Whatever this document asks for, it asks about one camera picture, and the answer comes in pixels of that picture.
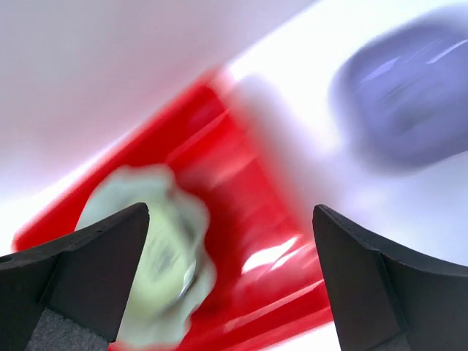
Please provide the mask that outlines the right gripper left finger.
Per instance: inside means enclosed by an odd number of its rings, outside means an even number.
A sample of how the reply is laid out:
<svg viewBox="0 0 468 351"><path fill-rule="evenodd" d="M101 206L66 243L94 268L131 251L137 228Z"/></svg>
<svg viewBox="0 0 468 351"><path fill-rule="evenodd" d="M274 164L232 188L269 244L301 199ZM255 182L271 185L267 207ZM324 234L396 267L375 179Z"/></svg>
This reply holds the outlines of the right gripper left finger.
<svg viewBox="0 0 468 351"><path fill-rule="evenodd" d="M136 203L46 244L1 257L2 350L107 350L148 232Z"/></svg>

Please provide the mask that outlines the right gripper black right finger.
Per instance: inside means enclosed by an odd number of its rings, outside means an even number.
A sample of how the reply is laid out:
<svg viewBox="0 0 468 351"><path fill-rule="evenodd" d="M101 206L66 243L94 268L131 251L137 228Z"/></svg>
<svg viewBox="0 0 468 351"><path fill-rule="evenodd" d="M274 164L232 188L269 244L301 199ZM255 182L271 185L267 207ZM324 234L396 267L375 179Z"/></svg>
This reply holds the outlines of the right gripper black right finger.
<svg viewBox="0 0 468 351"><path fill-rule="evenodd" d="M466 350L467 267L409 249L327 207L312 226L342 350Z"/></svg>

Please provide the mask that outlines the large green scalloped bowl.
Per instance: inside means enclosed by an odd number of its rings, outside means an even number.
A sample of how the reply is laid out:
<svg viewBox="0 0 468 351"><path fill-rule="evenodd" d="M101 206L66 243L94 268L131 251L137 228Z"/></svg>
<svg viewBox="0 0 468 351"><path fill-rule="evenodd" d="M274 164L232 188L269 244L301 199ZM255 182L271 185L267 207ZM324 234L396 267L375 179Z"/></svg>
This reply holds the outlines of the large green scalloped bowl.
<svg viewBox="0 0 468 351"><path fill-rule="evenodd" d="M131 350L177 347L216 281L204 247L210 214L168 166L121 167L92 192L76 228L134 203L147 205L149 226L117 340Z"/></svg>

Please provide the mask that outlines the purple square panda plate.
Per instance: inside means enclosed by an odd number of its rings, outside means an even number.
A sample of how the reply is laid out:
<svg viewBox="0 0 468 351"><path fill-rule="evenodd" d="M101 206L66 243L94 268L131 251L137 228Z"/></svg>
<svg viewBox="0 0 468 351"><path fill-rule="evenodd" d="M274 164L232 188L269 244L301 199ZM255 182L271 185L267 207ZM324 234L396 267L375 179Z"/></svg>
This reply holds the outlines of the purple square panda plate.
<svg viewBox="0 0 468 351"><path fill-rule="evenodd" d="M467 151L467 3L438 7L356 50L328 101L367 167L405 172Z"/></svg>

